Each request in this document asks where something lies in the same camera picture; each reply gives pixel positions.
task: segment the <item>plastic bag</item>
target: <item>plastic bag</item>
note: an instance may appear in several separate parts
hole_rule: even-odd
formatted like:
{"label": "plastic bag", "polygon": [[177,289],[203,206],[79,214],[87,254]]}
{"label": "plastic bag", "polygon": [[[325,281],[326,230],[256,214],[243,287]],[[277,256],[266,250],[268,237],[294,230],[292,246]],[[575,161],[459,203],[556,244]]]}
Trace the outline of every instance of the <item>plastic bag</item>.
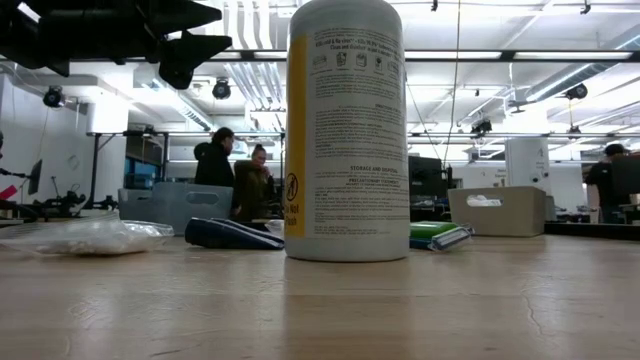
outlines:
{"label": "plastic bag", "polygon": [[284,220],[271,220],[264,225],[273,235],[284,239]]}
{"label": "plastic bag", "polygon": [[46,255],[121,255],[151,251],[173,236],[169,225],[121,221],[114,213],[0,229],[0,244]]}

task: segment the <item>black hoodie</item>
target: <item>black hoodie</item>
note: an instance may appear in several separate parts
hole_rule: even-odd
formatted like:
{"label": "black hoodie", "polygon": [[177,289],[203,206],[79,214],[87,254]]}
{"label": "black hoodie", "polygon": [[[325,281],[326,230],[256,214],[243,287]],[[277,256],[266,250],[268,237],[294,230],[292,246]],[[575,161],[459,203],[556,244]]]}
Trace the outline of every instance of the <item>black hoodie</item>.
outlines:
{"label": "black hoodie", "polygon": [[199,144],[193,150],[193,154],[198,160],[195,180],[197,185],[234,187],[233,171],[222,144]]}

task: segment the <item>disinfecting wipes canister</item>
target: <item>disinfecting wipes canister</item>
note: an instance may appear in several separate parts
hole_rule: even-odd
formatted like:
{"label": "disinfecting wipes canister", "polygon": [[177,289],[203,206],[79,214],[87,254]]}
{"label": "disinfecting wipes canister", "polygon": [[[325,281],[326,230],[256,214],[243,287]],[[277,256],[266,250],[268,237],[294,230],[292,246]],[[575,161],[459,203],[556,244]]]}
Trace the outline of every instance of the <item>disinfecting wipes canister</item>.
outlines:
{"label": "disinfecting wipes canister", "polygon": [[287,254],[386,261],[409,252],[402,22],[382,0],[313,0],[287,72]]}

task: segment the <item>cable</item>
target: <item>cable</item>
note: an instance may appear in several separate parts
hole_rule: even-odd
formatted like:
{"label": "cable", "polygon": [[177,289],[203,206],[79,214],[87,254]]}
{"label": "cable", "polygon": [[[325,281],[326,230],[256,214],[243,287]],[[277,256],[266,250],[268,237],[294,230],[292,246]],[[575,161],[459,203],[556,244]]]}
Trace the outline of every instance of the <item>cable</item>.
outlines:
{"label": "cable", "polygon": [[451,133],[453,132],[453,127],[455,126],[455,112],[456,112],[456,92],[458,90],[458,65],[460,64],[460,17],[462,14],[462,0],[458,0],[458,24],[456,30],[456,65],[453,74],[453,101],[451,104],[451,127],[449,128],[449,135],[447,136],[447,148],[444,152],[444,161],[442,162],[443,166],[446,166],[447,156],[449,155],[449,145],[451,145]]}
{"label": "cable", "polygon": [[411,101],[413,101],[413,106],[416,108],[416,112],[418,113],[418,119],[420,119],[420,123],[424,128],[424,132],[427,134],[427,137],[429,138],[429,142],[431,143],[431,146],[433,146],[433,151],[435,151],[436,156],[438,157],[438,160],[441,160],[440,155],[438,154],[438,149],[436,148],[436,145],[433,143],[433,140],[431,140],[431,135],[429,135],[429,131],[427,130],[427,127],[424,125],[424,122],[422,121],[422,115],[420,115],[420,109],[418,109],[418,104],[416,103],[416,98],[413,96],[413,91],[411,91],[411,86],[407,85],[407,90],[409,90],[409,95],[411,95]]}

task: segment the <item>open cardboard box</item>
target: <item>open cardboard box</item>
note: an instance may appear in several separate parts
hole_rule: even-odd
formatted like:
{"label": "open cardboard box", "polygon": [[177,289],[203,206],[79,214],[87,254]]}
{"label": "open cardboard box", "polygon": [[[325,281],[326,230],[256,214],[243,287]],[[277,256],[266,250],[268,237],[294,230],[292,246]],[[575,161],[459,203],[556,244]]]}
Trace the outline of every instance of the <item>open cardboard box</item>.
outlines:
{"label": "open cardboard box", "polygon": [[544,233],[546,197],[533,186],[449,190],[451,218],[479,236],[538,236]]}

